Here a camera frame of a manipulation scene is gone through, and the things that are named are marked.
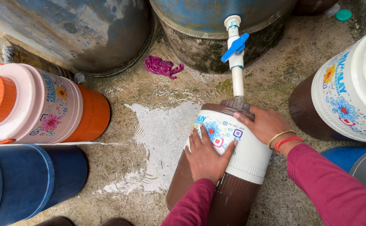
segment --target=blue flower print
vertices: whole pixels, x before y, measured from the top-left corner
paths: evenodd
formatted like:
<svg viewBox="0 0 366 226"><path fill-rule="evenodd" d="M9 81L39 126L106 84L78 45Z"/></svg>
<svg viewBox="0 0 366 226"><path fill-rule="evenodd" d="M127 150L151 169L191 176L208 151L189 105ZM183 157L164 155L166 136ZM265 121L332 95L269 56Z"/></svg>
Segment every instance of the blue flower print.
<svg viewBox="0 0 366 226"><path fill-rule="evenodd" d="M204 123L206 127L208 136L210 137L211 142L214 142L216 139L221 137L221 129L218 128L216 121L213 122L206 122Z"/></svg>
<svg viewBox="0 0 366 226"><path fill-rule="evenodd" d="M334 109L332 109L332 112L338 113L341 119L347 119L351 122L355 122L355 120L358 119L358 117L356 116L356 111L354 111L354 106L350 105L343 96L331 101L331 105L334 107Z"/></svg>

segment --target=gold bangle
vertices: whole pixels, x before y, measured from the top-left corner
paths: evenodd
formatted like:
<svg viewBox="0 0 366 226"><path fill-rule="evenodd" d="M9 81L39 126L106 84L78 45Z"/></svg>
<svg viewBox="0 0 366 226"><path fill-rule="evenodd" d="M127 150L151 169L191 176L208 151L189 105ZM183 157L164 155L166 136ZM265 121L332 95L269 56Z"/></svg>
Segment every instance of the gold bangle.
<svg viewBox="0 0 366 226"><path fill-rule="evenodd" d="M297 135L296 134L296 132L294 131L294 130L285 130L285 131L282 131L282 132L280 132L279 134L277 134L277 135L275 135L269 142L268 142L268 147L269 147L269 149L271 149L272 151L275 151L275 148L272 148L271 147L271 144L272 144L272 142L278 137L278 136L281 136L282 134L286 134L286 133L293 133L293 134L295 134L295 135Z"/></svg>

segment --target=maroon sleeve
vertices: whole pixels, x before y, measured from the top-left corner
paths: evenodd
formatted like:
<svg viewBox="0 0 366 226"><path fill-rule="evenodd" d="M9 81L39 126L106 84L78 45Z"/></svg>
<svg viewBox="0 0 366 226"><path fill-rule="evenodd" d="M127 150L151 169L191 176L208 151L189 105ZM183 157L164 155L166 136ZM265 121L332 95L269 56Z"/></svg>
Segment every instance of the maroon sleeve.
<svg viewBox="0 0 366 226"><path fill-rule="evenodd" d="M312 147L287 157L287 174L310 197L325 225L366 226L366 186Z"/></svg>
<svg viewBox="0 0 366 226"><path fill-rule="evenodd" d="M196 181L183 198L170 210L161 226L203 226L215 193L208 179Z"/></svg>

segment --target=red bracelet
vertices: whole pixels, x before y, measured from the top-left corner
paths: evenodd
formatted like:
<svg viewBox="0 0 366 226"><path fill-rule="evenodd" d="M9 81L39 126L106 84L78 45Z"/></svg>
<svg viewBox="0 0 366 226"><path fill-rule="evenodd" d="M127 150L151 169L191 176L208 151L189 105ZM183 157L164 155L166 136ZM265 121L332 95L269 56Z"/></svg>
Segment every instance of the red bracelet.
<svg viewBox="0 0 366 226"><path fill-rule="evenodd" d="M277 153L279 153L278 149L280 146L282 146L282 144L286 143L286 142L289 142L289 141L292 141L292 140L300 140L300 141L303 141L304 140L301 138L301 137L289 137L289 138L286 138L284 140L281 140L279 141L276 145L275 145L275 150Z"/></svg>

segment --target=concrete floor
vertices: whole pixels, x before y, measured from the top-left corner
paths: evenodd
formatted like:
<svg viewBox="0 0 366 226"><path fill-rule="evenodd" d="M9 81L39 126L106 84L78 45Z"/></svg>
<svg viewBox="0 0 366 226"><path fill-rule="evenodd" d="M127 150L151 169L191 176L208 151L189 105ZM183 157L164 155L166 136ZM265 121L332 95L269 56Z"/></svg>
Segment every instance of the concrete floor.
<svg viewBox="0 0 366 226"><path fill-rule="evenodd" d="M2 33L12 42L36 50ZM289 115L292 90L323 63L354 43L347 22L335 18L291 17L279 44L244 69L245 101L282 113L316 150L344 142L320 141L300 131ZM55 62L42 53L44 58ZM78 196L14 226L30 226L65 216L77 226L95 226L119 217L135 226L159 225L168 214L165 196L190 126L204 103L233 99L230 74L202 74L189 67L176 80L148 73L148 55L179 59L162 29L132 68L110 78L86 80L111 105L111 121L97 144L79 145L90 164L86 185ZM288 178L286 159L273 154L247 225L323 225L309 198Z"/></svg>

